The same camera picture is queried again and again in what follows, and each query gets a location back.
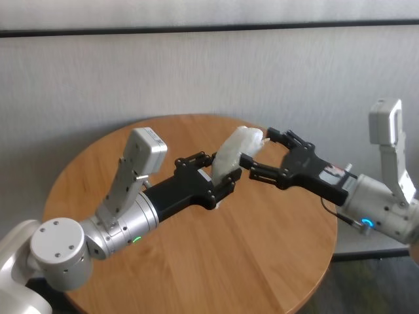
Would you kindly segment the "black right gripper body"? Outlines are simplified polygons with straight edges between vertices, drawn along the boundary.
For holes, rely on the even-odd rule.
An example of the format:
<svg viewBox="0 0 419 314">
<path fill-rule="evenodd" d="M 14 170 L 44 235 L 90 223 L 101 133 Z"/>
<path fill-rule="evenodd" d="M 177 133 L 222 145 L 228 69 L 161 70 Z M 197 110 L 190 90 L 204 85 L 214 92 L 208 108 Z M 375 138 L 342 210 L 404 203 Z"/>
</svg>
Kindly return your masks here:
<svg viewBox="0 0 419 314">
<path fill-rule="evenodd" d="M 344 205 L 349 196 L 346 183 L 357 177 L 319 158 L 313 145 L 292 145 L 288 149 L 278 170 L 277 187 L 286 190 L 298 186 L 335 205 Z"/>
</svg>

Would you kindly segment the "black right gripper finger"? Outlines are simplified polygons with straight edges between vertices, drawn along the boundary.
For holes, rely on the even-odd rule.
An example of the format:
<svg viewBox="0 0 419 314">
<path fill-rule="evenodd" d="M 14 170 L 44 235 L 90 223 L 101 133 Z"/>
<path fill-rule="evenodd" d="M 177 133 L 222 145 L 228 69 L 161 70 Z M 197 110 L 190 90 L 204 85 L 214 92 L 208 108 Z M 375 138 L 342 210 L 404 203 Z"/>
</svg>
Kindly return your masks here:
<svg viewBox="0 0 419 314">
<path fill-rule="evenodd" d="M 266 137 L 273 143 L 285 146 L 289 152 L 310 152 L 311 144 L 301 139 L 291 130 L 281 132 L 275 128 L 269 127 L 266 131 Z"/>
<path fill-rule="evenodd" d="M 249 171 L 250 179 L 285 190 L 285 173 L 280 168 L 260 164 L 248 155 L 240 156 L 240 166 Z"/>
</svg>

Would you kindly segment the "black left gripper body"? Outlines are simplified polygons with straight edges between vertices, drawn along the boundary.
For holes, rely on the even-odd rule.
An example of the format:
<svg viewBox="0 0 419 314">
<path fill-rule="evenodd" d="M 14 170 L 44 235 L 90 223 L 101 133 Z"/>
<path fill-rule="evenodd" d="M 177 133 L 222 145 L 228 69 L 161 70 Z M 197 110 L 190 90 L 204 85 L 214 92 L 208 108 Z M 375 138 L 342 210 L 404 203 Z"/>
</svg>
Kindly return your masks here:
<svg viewBox="0 0 419 314">
<path fill-rule="evenodd" d="M 158 221 L 163 222 L 192 205 L 214 209 L 216 197 L 213 190 L 214 185 L 204 170 L 188 166 L 177 168 L 172 177 L 143 193 L 151 201 Z"/>
</svg>

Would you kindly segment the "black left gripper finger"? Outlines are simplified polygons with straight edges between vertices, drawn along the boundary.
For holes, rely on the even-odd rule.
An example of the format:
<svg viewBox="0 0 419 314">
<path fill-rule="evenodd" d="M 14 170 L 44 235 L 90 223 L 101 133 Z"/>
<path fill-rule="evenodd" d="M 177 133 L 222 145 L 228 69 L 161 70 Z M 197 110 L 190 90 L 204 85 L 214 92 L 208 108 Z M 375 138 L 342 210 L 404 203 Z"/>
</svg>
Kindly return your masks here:
<svg viewBox="0 0 419 314">
<path fill-rule="evenodd" d="M 180 167 L 193 166 L 200 169 L 203 167 L 209 167 L 212 165 L 214 159 L 215 153 L 206 154 L 204 151 L 200 151 L 185 158 L 178 158 L 175 161 L 175 168 L 179 169 Z"/>
<path fill-rule="evenodd" d="M 221 202 L 234 192 L 236 182 L 240 180 L 241 176 L 242 169 L 240 167 L 221 176 L 217 176 L 214 167 L 211 169 L 211 209 L 218 208 Z"/>
</svg>

